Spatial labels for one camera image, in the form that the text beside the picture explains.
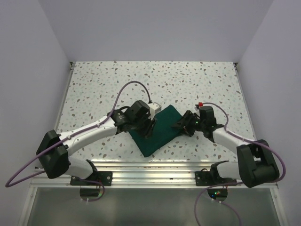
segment speckled tabletop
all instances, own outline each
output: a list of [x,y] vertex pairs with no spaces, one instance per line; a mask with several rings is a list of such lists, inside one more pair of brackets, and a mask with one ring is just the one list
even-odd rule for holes
[[[194,111],[198,102],[219,104],[230,116],[228,128],[253,138],[251,124],[232,62],[77,62],[71,78],[58,132],[77,129],[103,117],[112,108],[118,91],[128,81],[140,81],[151,99],[162,109],[173,105],[181,114]],[[117,107],[148,100],[145,91],[131,84],[121,95]],[[214,108],[218,123],[225,123]],[[100,161],[223,161],[236,160],[228,149],[213,144],[196,132],[193,137],[177,137],[144,158],[128,133],[96,141],[74,157]]]

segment black mounting bracket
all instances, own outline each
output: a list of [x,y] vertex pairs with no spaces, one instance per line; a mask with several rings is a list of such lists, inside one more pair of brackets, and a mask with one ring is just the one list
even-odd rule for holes
[[221,178],[216,170],[216,166],[222,162],[215,163],[211,166],[210,171],[202,169],[194,172],[196,186],[211,186],[225,183],[236,183],[236,180],[231,178]]
[[[98,178],[103,186],[111,186],[113,172],[112,171],[98,171]],[[77,177],[71,177],[70,185],[72,186],[95,186],[94,183],[89,183],[85,181],[78,180]]]

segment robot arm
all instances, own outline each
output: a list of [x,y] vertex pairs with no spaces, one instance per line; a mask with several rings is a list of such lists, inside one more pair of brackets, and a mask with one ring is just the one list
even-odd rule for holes
[[246,142],[244,140],[247,139],[226,131],[224,125],[216,123],[212,107],[196,106],[198,113],[187,111],[174,127],[188,136],[192,136],[195,131],[203,132],[204,137],[211,142],[228,148],[238,156],[237,162],[217,162],[211,166],[210,172],[200,172],[205,178],[210,178],[211,183],[207,185],[223,184],[238,179],[247,187],[254,187],[279,178],[273,154],[263,146],[257,145],[259,143],[268,146],[265,140],[258,140],[257,144]]
[[108,119],[107,116],[104,116],[79,129],[61,134],[51,130],[44,136],[36,154],[39,154],[53,143],[64,139],[65,141],[60,146],[39,158],[48,178],[57,178],[62,174],[66,174],[95,181],[97,180],[97,170],[93,163],[90,160],[78,160],[72,155],[84,146],[99,139],[132,129],[138,131],[143,137],[151,136],[156,123],[154,116],[159,111],[161,111],[159,104],[146,104],[139,100],[131,107],[122,107],[114,110]]

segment terrazzo surface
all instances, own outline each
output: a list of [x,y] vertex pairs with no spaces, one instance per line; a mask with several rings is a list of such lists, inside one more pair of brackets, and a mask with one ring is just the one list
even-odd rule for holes
[[[150,92],[153,102],[162,109],[173,105],[181,114],[195,111],[198,102],[219,104],[230,116],[228,128],[253,138],[251,124],[232,62],[76,62],[68,88],[58,132],[90,124],[107,114],[121,87],[132,80],[140,81]],[[147,102],[143,88],[131,84],[125,88],[118,107],[136,100]],[[221,111],[214,107],[218,123],[225,123]],[[177,137],[152,156],[144,158],[128,133],[96,141],[74,157],[100,161],[235,161],[236,155],[213,144],[196,132],[192,137]]]

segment metal frame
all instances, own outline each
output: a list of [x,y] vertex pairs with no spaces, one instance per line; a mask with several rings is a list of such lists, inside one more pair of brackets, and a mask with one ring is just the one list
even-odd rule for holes
[[25,200],[25,204],[23,206],[23,210],[18,222],[18,226],[26,226],[29,220],[30,213],[32,211],[32,206],[37,194],[37,187],[29,187],[29,191]]
[[[208,163],[128,163],[128,162],[94,162],[98,171],[112,171],[113,179],[110,188],[197,188],[194,172],[203,168],[209,169]],[[38,175],[32,179],[34,187],[71,187],[70,176],[48,179]],[[263,184],[260,188],[274,188],[276,183]],[[245,185],[233,188],[246,188]]]
[[[67,96],[68,88],[70,85],[72,73],[75,67],[73,62],[71,65],[70,74],[68,77],[67,85],[64,91],[64,96],[60,106],[59,114],[56,119],[55,129],[57,129],[58,122],[61,117],[64,102]],[[249,120],[251,122],[250,114],[247,108]],[[200,169],[210,169],[211,164],[214,162],[109,162],[92,160],[97,170],[99,171],[112,171],[113,180],[112,185],[108,189],[114,188],[189,188],[189,189],[202,189],[205,186],[196,187],[194,172]],[[19,226],[25,226],[28,223],[29,216],[34,204],[37,189],[40,187],[48,188],[79,188],[80,186],[70,185],[70,176],[62,175],[56,179],[48,179],[44,174],[34,177],[31,181],[30,189],[24,204],[24,208],[19,220]],[[231,188],[240,189],[247,188],[245,185],[238,185]],[[257,188],[270,189],[274,206],[281,226],[287,226],[288,221],[278,194],[278,187],[276,183],[263,184]]]
[[283,208],[283,205],[282,205],[282,202],[280,199],[278,186],[274,187],[274,188],[270,188],[270,192],[272,195],[272,199],[274,202],[275,210],[276,210],[280,225],[281,226],[289,226],[290,224],[287,220],[286,213],[285,213],[285,210]]

